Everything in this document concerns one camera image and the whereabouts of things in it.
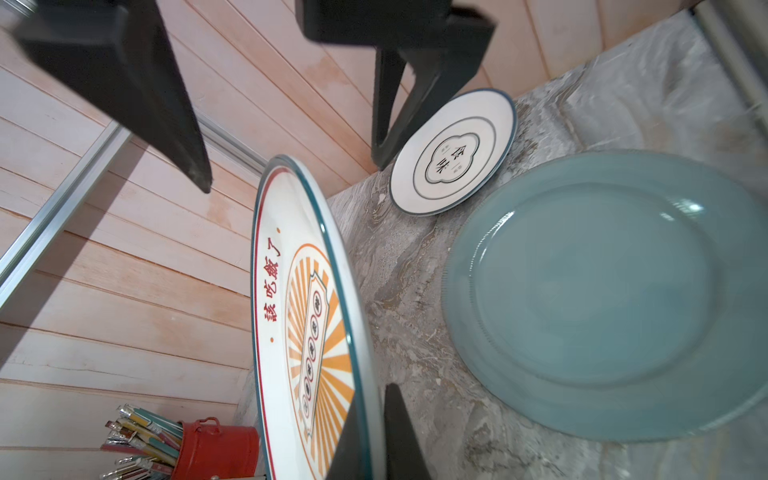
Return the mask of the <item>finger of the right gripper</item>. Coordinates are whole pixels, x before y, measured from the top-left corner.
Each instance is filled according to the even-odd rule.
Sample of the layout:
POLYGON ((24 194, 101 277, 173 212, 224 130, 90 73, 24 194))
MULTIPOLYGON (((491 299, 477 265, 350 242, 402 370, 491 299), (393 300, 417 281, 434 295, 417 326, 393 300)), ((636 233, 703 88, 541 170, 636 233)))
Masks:
POLYGON ((210 160, 156 2, 38 1, 11 36, 32 63, 210 192, 210 160))

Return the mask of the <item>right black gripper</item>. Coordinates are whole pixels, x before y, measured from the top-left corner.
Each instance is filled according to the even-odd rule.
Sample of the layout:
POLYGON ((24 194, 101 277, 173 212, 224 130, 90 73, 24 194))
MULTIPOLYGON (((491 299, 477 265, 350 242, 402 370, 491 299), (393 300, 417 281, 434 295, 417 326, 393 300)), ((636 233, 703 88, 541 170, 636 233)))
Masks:
POLYGON ((299 0, 309 40, 374 46, 372 160, 393 162, 407 140, 479 70, 497 23, 450 1, 299 0))

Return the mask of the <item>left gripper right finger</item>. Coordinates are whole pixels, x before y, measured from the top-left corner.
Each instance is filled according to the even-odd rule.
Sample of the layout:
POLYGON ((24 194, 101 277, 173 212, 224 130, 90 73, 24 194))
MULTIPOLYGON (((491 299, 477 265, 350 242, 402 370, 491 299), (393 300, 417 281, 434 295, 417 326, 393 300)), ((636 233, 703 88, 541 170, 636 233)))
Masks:
POLYGON ((386 468, 389 480, 431 479, 399 386, 384 395, 386 468))

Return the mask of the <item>orange sunburst plate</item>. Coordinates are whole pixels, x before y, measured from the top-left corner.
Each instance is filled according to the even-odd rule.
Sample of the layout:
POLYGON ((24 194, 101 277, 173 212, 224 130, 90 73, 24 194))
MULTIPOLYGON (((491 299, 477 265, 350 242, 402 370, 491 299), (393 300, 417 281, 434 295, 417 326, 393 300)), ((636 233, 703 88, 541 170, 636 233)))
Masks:
POLYGON ((251 309, 266 475, 325 479, 357 395, 362 479, 386 477, 374 352, 346 248, 309 169, 286 155, 254 210, 251 309))

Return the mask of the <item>red utensil cup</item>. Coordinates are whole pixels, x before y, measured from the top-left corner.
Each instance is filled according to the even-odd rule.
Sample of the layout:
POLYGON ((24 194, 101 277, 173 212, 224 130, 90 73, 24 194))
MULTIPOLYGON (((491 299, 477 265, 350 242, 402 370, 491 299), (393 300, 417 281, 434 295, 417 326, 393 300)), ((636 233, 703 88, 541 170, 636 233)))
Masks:
POLYGON ((221 425, 215 417, 182 423, 173 480, 253 477, 260 455, 255 427, 221 425))

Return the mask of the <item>colourful chopsticks bundle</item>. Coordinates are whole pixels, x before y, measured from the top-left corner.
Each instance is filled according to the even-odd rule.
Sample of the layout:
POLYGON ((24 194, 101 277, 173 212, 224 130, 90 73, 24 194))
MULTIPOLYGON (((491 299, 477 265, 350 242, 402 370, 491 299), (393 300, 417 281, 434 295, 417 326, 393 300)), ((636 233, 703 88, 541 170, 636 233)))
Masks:
POLYGON ((181 422, 126 403, 105 427, 108 434, 100 450, 122 457, 100 479, 170 479, 176 472, 183 440, 181 422))

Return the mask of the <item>grey green large plate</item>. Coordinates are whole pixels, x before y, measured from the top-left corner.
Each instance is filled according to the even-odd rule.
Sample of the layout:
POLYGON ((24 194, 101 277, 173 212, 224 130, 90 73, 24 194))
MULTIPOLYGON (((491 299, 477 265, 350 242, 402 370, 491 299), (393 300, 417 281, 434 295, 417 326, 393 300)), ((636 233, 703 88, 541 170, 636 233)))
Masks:
POLYGON ((441 301, 466 367, 530 420, 694 435, 767 396, 767 200, 678 156, 549 161, 470 215, 441 301))

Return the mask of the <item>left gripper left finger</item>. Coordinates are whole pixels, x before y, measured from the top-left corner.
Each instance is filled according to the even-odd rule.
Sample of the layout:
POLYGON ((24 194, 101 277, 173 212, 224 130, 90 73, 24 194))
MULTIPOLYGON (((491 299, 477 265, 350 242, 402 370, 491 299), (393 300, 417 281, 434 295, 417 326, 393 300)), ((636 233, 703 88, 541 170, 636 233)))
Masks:
POLYGON ((363 478, 357 395, 353 395, 342 433, 326 480, 357 480, 363 478))

